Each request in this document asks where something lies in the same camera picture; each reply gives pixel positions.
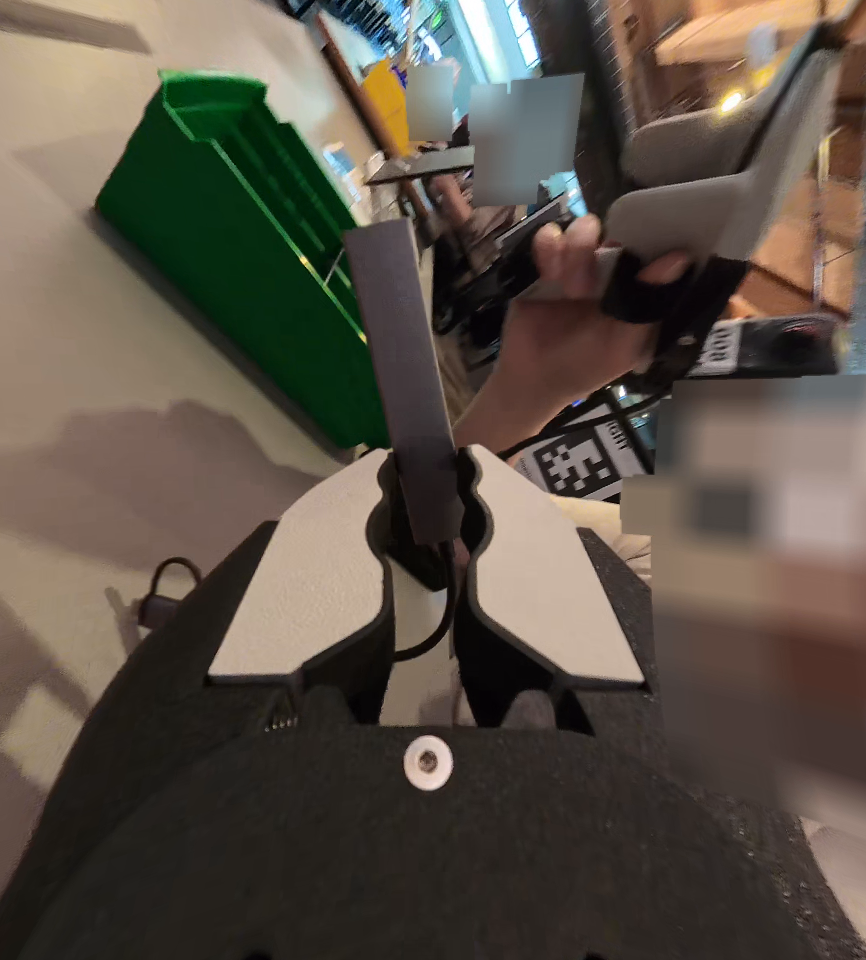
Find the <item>green plastic bin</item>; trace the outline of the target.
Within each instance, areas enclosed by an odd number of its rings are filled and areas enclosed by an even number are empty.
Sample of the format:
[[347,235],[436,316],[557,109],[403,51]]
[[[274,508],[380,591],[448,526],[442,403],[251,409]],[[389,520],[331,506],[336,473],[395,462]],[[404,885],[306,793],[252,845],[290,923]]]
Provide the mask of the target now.
[[333,445],[386,447],[331,176],[257,78],[158,80],[94,210]]

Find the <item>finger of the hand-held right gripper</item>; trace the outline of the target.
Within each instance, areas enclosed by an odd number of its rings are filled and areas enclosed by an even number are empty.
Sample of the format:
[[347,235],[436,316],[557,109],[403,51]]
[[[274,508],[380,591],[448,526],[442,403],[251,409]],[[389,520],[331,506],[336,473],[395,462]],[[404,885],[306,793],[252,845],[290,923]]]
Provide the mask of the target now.
[[519,223],[500,241],[499,292],[502,296],[513,299],[538,281],[534,243],[542,227],[552,224],[564,232],[574,220],[575,215],[567,205],[553,200]]

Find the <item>person's right forearm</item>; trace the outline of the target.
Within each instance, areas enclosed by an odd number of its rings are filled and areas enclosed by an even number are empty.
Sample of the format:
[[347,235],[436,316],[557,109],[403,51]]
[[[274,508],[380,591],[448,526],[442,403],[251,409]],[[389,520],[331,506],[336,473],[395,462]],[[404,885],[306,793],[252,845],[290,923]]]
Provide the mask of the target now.
[[634,360],[501,357],[454,430],[458,448],[499,454],[537,435],[559,412],[627,373]]

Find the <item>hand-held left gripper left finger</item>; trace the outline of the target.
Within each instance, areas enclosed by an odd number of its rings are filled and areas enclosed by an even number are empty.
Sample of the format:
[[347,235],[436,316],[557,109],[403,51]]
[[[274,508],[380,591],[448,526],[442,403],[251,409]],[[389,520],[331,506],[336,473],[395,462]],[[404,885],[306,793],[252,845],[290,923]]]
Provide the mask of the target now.
[[390,452],[322,480],[276,524],[208,669],[216,682],[285,681],[365,640],[392,614],[383,545]]

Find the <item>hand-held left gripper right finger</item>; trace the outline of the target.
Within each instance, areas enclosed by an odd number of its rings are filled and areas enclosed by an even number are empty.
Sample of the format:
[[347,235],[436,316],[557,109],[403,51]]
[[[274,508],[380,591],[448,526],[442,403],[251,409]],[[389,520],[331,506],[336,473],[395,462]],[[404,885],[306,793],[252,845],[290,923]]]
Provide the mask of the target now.
[[635,690],[644,672],[588,557],[554,499],[479,444],[460,455],[468,563],[453,647],[472,684],[534,668],[572,690]]

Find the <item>yellow container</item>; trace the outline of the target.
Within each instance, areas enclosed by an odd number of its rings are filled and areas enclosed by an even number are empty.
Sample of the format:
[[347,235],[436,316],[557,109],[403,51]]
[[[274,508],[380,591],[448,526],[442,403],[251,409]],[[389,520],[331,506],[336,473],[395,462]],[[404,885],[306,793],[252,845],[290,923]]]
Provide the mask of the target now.
[[408,156],[413,145],[408,133],[405,87],[393,60],[386,57],[368,66],[360,90],[380,149],[392,157]]

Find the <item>person's right hand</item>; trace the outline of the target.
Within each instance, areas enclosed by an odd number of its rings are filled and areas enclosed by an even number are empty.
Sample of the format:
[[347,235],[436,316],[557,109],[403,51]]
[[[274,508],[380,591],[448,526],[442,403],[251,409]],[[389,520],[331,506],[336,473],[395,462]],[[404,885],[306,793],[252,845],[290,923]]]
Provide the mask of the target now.
[[596,295],[602,225],[591,214],[535,234],[538,279],[553,298],[516,299],[495,372],[533,400],[565,405],[641,366],[652,356],[658,319],[630,323],[605,312]]

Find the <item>grey usb hub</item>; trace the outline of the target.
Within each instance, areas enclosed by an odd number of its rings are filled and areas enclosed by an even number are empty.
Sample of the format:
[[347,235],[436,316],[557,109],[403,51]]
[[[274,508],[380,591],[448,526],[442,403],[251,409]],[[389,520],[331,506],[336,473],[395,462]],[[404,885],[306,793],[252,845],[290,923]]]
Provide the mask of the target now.
[[359,227],[344,234],[343,246],[414,542],[450,544],[463,518],[458,451],[413,225],[392,219]]

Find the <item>dark background table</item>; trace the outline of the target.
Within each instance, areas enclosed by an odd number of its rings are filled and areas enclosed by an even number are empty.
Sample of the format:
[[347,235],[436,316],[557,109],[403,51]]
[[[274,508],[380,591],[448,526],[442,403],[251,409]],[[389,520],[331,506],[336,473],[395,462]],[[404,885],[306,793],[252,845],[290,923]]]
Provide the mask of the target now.
[[474,146],[431,150],[412,156],[397,156],[385,160],[379,169],[364,181],[365,186],[395,185],[401,182],[463,173],[473,168]]

